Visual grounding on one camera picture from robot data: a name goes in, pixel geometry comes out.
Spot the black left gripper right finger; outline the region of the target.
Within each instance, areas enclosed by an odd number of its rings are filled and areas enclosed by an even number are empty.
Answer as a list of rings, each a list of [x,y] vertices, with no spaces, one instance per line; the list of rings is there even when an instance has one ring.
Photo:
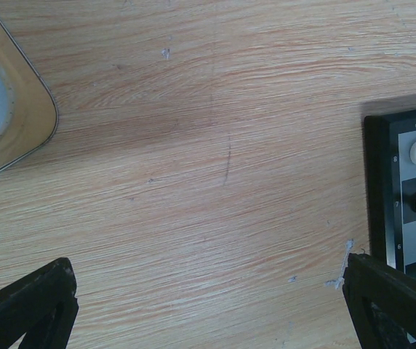
[[[362,348],[416,348],[415,279],[351,253],[343,294]]]

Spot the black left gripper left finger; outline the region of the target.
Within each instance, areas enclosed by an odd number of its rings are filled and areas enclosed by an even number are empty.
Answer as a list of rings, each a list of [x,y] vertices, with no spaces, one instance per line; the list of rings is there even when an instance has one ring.
[[[60,257],[0,289],[0,348],[66,348],[79,305],[71,261]]]

